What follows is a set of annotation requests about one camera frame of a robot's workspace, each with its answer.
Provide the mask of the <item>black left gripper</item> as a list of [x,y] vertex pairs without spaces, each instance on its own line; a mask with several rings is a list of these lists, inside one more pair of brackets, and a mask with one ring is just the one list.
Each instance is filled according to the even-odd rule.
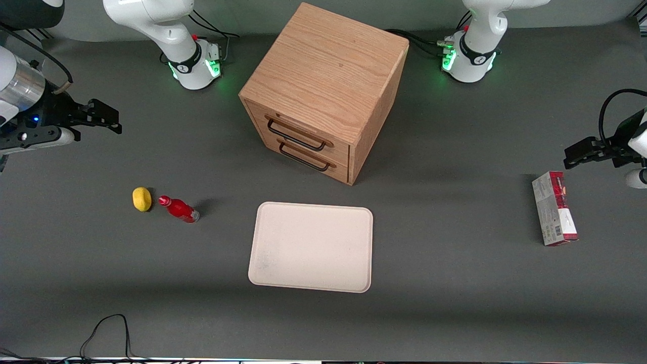
[[645,110],[623,120],[609,139],[612,148],[593,136],[564,149],[564,168],[570,170],[589,159],[612,160],[615,168],[630,163],[645,164]]

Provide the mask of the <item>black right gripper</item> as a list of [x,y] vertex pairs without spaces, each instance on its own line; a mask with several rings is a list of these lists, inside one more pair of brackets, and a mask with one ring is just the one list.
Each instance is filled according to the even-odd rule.
[[11,117],[2,115],[2,151],[32,151],[39,148],[62,147],[78,142],[81,134],[72,126],[107,127],[122,133],[119,111],[98,99],[86,105],[74,102],[67,94],[46,93],[33,106]]

